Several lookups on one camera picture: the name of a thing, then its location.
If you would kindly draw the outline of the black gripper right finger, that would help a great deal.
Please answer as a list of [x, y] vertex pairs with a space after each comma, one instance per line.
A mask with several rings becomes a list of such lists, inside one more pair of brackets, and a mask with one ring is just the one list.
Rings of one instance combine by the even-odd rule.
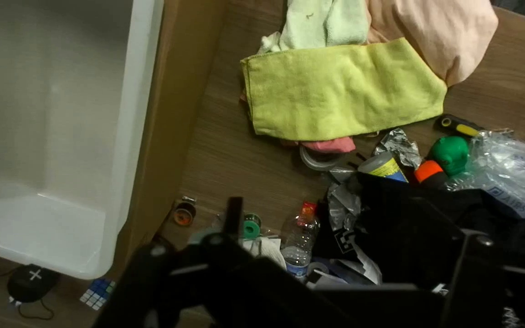
[[441, 328], [490, 328], [495, 322], [494, 241], [483, 234], [464, 236], [455, 261]]

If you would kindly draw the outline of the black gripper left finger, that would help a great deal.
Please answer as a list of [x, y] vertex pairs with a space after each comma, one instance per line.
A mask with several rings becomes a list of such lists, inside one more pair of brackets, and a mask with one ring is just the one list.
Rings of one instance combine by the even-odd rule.
[[93, 328], [175, 328], [175, 316], [158, 302], [169, 258], [171, 250], [166, 247], [140, 247]]

